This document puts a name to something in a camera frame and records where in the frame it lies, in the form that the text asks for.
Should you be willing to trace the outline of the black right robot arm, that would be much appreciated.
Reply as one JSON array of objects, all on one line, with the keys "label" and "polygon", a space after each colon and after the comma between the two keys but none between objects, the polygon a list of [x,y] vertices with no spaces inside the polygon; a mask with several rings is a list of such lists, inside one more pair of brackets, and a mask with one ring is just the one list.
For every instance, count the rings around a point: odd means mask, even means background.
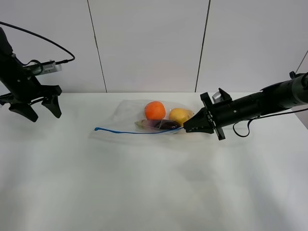
[{"label": "black right robot arm", "polygon": [[200,98],[204,107],[183,128],[187,133],[216,133],[219,140],[225,139],[223,127],[256,119],[286,115],[287,110],[308,103],[308,75],[290,72],[290,80],[273,84],[237,100],[223,89],[212,97],[207,92]]}]

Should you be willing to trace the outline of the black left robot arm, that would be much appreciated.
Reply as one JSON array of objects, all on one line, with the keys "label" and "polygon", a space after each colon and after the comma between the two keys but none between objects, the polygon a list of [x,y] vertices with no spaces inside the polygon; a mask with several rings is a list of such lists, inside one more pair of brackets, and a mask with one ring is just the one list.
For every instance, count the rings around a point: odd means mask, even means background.
[{"label": "black left robot arm", "polygon": [[62,115],[58,97],[62,89],[58,85],[42,85],[37,76],[61,70],[54,61],[40,63],[31,60],[33,65],[24,66],[17,59],[9,44],[5,32],[0,30],[0,81],[9,93],[0,97],[1,106],[9,104],[11,112],[18,113],[32,122],[38,119],[37,113],[31,107],[41,102],[56,117]]}]

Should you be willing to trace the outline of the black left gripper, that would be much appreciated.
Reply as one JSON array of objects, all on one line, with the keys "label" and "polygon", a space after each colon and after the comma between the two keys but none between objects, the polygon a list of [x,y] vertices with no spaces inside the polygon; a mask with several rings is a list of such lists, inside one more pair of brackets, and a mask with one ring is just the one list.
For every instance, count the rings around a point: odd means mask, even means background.
[{"label": "black left gripper", "polygon": [[30,106],[37,102],[45,106],[56,118],[62,115],[58,96],[62,90],[58,85],[42,85],[29,68],[22,65],[14,53],[0,53],[0,81],[9,93],[0,97],[0,104],[10,103],[9,110],[20,114],[32,122],[38,119],[37,113]]}]

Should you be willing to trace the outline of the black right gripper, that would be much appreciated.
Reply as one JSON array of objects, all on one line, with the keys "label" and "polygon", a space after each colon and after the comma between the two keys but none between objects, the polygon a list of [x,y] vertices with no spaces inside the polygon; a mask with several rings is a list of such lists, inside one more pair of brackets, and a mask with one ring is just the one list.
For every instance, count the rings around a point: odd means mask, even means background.
[{"label": "black right gripper", "polygon": [[214,103],[208,92],[200,95],[204,107],[192,118],[184,122],[183,127],[187,133],[213,134],[215,132],[219,141],[225,139],[220,117],[227,113],[226,106],[230,105],[232,98],[222,88],[219,88],[218,91],[223,97],[223,100],[219,103]]}]

